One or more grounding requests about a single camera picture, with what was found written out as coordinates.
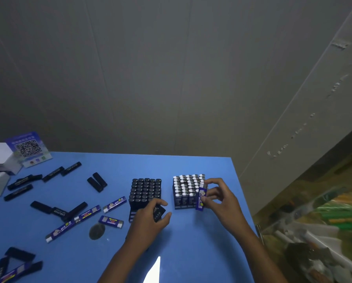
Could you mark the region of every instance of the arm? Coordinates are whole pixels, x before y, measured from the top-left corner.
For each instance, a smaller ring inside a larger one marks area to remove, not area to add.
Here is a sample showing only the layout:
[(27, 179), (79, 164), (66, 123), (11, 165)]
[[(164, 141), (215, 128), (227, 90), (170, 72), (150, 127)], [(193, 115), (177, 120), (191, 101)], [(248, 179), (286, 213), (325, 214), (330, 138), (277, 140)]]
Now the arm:
[(256, 283), (287, 283), (282, 272), (270, 259), (263, 245), (254, 234), (241, 211), (239, 201), (221, 178), (205, 180), (217, 184), (202, 197), (204, 205), (216, 214), (222, 225), (235, 237), (247, 258)]
[(172, 215), (170, 212), (158, 222), (154, 221), (153, 213), (156, 204), (168, 205), (166, 201), (155, 198), (144, 209), (138, 210), (124, 244), (108, 263), (98, 283), (124, 283), (142, 253), (147, 250), (158, 233), (169, 224)]

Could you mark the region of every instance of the qr code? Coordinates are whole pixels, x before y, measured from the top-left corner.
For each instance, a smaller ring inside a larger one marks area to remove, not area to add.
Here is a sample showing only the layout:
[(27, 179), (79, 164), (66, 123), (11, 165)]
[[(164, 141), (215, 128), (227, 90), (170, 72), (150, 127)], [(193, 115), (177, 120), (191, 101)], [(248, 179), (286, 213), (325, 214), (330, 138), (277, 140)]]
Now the qr code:
[(38, 145), (35, 139), (29, 140), (27, 142), (23, 142), (15, 145), (16, 149), (22, 154), (23, 157), (31, 157), (36, 155), (37, 153), (41, 153), (42, 149)]

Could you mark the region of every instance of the qr code sign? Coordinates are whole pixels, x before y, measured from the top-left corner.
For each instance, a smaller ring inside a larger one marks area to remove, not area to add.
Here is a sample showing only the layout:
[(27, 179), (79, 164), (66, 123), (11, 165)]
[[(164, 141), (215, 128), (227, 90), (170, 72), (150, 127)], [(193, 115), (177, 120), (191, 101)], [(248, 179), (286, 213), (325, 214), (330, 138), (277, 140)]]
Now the qr code sign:
[(41, 153), (42, 149), (38, 145), (35, 139), (29, 140), (27, 142), (23, 142), (15, 145), (18, 151), (22, 154), (23, 157), (31, 157), (36, 155), (37, 153)]

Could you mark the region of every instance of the blue table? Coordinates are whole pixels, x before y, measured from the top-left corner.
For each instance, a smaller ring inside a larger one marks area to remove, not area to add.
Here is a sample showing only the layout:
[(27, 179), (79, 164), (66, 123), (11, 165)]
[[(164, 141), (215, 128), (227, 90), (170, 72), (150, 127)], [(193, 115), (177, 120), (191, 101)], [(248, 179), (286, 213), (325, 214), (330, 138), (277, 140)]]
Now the blue table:
[[(107, 213), (125, 222), (122, 229), (106, 226), (100, 239), (91, 240), (89, 230), (103, 215), (101, 211), (60, 238), (46, 243), (45, 236), (60, 227), (62, 221), (55, 215), (33, 209), (30, 207), (32, 201), (66, 211), (83, 201), (88, 203), (87, 209), (98, 204), (103, 207), (122, 196), (128, 198), (131, 179), (140, 177), (162, 179), (162, 198), (169, 203), (167, 212), (172, 211), (173, 215), (168, 227), (137, 262), (129, 282), (142, 283), (159, 256), (160, 283), (253, 282), (242, 249), (211, 210), (174, 210), (173, 176), (204, 173), (207, 178), (222, 177), (239, 199), (245, 218), (254, 230), (230, 158), (61, 152), (52, 155), (52, 160), (23, 168), (9, 183), (29, 174), (45, 176), (60, 166), (67, 168), (78, 161), (82, 166), (65, 177), (57, 175), (47, 183), (36, 181), (31, 191), (9, 202), (0, 197), (0, 258), (10, 246), (15, 246), (35, 253), (35, 262), (44, 261), (41, 271), (23, 277), (20, 282), (96, 282), (121, 247), (130, 226), (130, 206), (125, 203)], [(101, 193), (86, 181), (94, 172), (108, 183)], [(6, 189), (3, 196), (9, 193)], [(8, 271), (19, 264), (11, 259)]]

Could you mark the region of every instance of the hand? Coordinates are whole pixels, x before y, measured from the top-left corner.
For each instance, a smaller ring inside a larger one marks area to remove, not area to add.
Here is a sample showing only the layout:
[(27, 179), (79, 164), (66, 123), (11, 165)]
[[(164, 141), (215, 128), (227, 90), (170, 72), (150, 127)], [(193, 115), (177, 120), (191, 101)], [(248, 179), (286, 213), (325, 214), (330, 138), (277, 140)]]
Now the hand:
[[(241, 211), (239, 201), (230, 191), (223, 179), (211, 178), (205, 180), (205, 184), (211, 183), (217, 184), (218, 187), (207, 190), (206, 196), (201, 198), (203, 204), (207, 208), (212, 209), (222, 225), (233, 236), (239, 236), (240, 233), (247, 230), (247, 228), (250, 229)], [(213, 201), (216, 199), (220, 200), (221, 204)]]
[(154, 198), (144, 209), (139, 209), (134, 217), (126, 236), (125, 244), (133, 245), (141, 254), (149, 248), (151, 243), (163, 228), (169, 224), (172, 213), (167, 213), (163, 219), (154, 221), (154, 208), (156, 204), (167, 206), (168, 203)]

